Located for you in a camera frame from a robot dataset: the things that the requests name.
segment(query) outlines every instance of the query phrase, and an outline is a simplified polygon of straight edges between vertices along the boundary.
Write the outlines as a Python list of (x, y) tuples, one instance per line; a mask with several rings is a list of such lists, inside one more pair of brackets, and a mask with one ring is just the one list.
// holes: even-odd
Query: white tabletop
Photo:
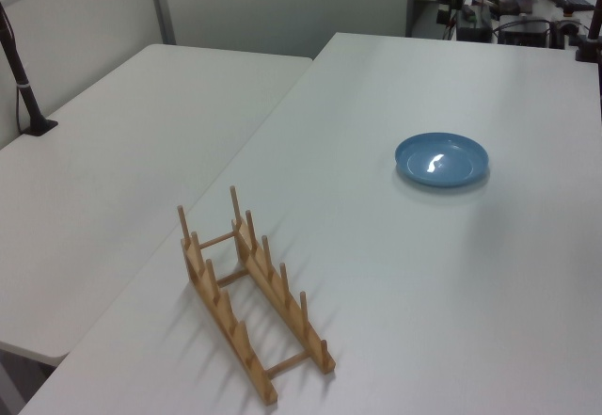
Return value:
[[(177, 229), (23, 415), (600, 413), (596, 71), (552, 50), (335, 36), (186, 206), (207, 240), (237, 186), (335, 374), (306, 361), (265, 408), (187, 282)], [(402, 179), (396, 146), (429, 131), (479, 141), (488, 178)], [(228, 273), (233, 248), (209, 250)], [(265, 366), (298, 352), (249, 279), (229, 289)]]
[(0, 151), (0, 348), (58, 364), (309, 59), (153, 45)]

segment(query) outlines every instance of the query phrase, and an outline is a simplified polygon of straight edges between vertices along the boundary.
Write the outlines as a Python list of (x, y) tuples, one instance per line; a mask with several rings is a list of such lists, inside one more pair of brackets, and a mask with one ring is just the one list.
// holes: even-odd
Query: gray wall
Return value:
[(166, 0), (179, 45), (316, 57), (335, 32), (404, 36), (408, 0)]
[[(21, 0), (5, 8), (44, 115), (161, 42), (152, 0)], [(15, 81), (0, 53), (0, 148), (17, 136), (14, 103)]]

